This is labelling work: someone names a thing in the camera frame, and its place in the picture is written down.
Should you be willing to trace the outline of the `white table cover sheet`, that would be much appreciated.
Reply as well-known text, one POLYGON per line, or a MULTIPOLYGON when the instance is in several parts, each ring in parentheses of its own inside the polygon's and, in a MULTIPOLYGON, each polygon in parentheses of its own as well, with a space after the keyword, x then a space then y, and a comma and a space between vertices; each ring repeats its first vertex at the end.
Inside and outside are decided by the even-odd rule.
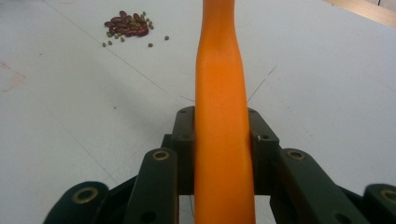
MULTIPOLYGON (((202 0, 0 0, 0 224, 137 174, 194 103, 202 0), (105 21, 146 12, 145 36, 105 21)), ((396 29, 325 0, 236 0, 247 98, 338 185, 396 186, 396 29)))

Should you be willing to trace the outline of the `wooden table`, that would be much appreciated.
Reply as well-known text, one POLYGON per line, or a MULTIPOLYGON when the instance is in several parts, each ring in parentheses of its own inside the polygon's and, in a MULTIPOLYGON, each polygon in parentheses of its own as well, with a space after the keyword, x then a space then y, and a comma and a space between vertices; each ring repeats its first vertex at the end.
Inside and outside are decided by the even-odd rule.
POLYGON ((396 29, 396 0, 325 0, 371 21, 396 29))

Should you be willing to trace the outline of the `orange brush with grey bristles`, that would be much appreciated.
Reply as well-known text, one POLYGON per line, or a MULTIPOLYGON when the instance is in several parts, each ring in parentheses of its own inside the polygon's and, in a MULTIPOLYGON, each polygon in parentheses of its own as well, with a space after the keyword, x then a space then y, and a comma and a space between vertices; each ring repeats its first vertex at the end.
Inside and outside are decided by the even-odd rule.
POLYGON ((255 224, 243 64, 234 0, 203 0, 195 77, 195 224, 255 224))

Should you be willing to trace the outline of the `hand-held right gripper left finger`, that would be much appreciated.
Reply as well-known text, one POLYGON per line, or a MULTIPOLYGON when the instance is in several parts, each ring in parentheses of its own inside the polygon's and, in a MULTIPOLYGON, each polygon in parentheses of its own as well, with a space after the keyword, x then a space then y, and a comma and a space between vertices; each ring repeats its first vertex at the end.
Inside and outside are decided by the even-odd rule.
POLYGON ((177 154, 178 193, 194 193, 194 106, 177 112, 173 131, 163 138, 162 146, 173 149, 177 154))

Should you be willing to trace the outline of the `pile of red kidney beans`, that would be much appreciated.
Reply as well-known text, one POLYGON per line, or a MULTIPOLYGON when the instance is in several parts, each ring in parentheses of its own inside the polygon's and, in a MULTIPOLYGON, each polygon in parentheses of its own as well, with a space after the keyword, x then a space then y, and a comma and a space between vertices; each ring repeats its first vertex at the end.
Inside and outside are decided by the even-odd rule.
POLYGON ((126 37, 145 36, 153 29, 152 20, 146 17, 145 11, 141 14, 128 14, 126 11, 121 10, 118 16, 105 21, 104 26, 107 28, 108 35, 126 37))

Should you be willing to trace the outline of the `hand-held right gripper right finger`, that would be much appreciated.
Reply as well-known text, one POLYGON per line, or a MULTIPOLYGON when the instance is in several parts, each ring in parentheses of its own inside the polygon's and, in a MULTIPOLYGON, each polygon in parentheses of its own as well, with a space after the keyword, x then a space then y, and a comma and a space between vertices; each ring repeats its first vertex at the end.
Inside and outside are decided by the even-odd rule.
POLYGON ((250 108, 248 119, 254 192, 256 195, 271 195, 276 173, 274 162, 279 150, 279 139, 258 111, 250 108))

